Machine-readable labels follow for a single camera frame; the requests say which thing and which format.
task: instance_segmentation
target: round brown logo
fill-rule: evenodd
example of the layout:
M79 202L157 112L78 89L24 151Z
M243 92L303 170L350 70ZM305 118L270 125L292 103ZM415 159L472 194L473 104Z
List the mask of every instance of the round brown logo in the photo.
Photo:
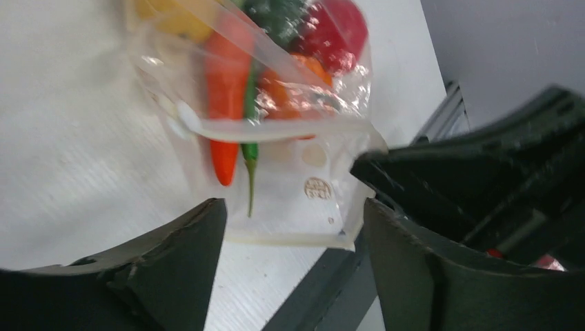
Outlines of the round brown logo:
M305 194L309 199L331 199L331 186L323 179L311 177L305 181Z

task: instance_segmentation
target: table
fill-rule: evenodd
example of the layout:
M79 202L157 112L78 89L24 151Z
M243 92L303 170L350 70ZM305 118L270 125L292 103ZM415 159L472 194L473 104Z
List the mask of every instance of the table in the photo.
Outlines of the table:
M421 4L357 3L370 24L373 122L389 145L406 144L445 95ZM194 204L125 57L122 7L0 5L1 267L67 264ZM206 330L260 330L323 251L225 243Z

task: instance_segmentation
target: yellow vegetable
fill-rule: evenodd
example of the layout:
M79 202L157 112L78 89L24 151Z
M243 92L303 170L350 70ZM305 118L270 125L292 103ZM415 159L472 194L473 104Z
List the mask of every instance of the yellow vegetable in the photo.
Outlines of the yellow vegetable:
M157 22L158 30L185 36L195 43L204 42L213 29L185 9L183 3L188 3L189 8L197 8L199 15L205 15L209 19L215 20L218 15L208 0L134 0L135 10L140 19L152 19L158 14L169 13L167 17Z

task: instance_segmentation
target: dark green vegetable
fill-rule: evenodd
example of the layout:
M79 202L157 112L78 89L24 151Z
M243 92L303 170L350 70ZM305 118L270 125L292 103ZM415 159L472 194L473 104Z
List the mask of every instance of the dark green vegetable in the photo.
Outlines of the dark green vegetable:
M244 10L272 41L289 50L307 13L306 3L306 0L249 0Z
M246 93L244 94L244 119L248 121L259 121L260 113L256 108L256 63L252 61L252 68L248 76ZM254 204L254 176L256 173L256 164L258 162L258 144L243 143L241 152L244 155L246 168L248 169L248 180L250 186L250 196L248 202L248 217L252 216L252 206Z

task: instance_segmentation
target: clear plastic bag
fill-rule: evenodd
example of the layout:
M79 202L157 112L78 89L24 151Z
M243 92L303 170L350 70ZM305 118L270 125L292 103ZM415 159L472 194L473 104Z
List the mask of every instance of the clear plastic bag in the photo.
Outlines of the clear plastic bag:
M130 59L194 202L226 198L228 240L352 249L373 191L349 168L386 147L369 121L359 9L349 0L172 2L136 29Z

